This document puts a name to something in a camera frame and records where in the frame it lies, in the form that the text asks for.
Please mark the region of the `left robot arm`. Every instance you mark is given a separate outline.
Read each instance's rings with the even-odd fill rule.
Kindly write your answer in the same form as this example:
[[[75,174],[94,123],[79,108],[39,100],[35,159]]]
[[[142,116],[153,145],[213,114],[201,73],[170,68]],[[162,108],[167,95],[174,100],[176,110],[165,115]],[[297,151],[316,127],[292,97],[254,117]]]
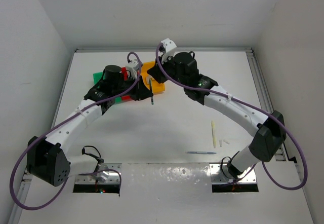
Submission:
[[[88,126],[115,104],[117,97],[129,96],[138,101],[153,96],[140,75],[136,61],[125,67],[108,65],[100,80],[87,92],[70,115],[71,120],[45,136],[33,137],[34,147],[27,153],[27,171],[52,186],[60,186],[67,178],[98,171],[101,157],[82,151],[77,157],[67,155],[72,144]]]

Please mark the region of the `green pen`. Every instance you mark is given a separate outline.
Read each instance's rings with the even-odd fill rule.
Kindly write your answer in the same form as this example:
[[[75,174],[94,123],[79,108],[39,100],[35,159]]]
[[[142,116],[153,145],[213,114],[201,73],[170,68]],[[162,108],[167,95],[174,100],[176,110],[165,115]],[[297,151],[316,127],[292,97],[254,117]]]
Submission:
[[[154,99],[153,99],[154,93],[152,91],[152,82],[151,82],[151,79],[149,79],[149,89],[150,89],[150,92],[151,92],[151,97],[150,97],[151,105],[154,105]]]

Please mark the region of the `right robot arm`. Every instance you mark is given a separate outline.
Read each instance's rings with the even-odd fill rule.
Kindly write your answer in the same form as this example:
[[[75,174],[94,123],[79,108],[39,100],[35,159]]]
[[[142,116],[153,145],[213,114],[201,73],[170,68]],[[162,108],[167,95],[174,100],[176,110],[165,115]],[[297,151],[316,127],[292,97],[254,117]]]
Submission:
[[[156,63],[147,73],[160,84],[172,78],[185,85],[184,92],[190,99],[227,116],[253,137],[252,142],[227,163],[229,177],[238,178],[248,167],[269,162],[287,137],[278,125],[284,122],[280,112],[274,111],[268,117],[227,96],[222,97],[221,94],[227,92],[216,81],[199,73],[193,52],[170,56],[162,64]]]

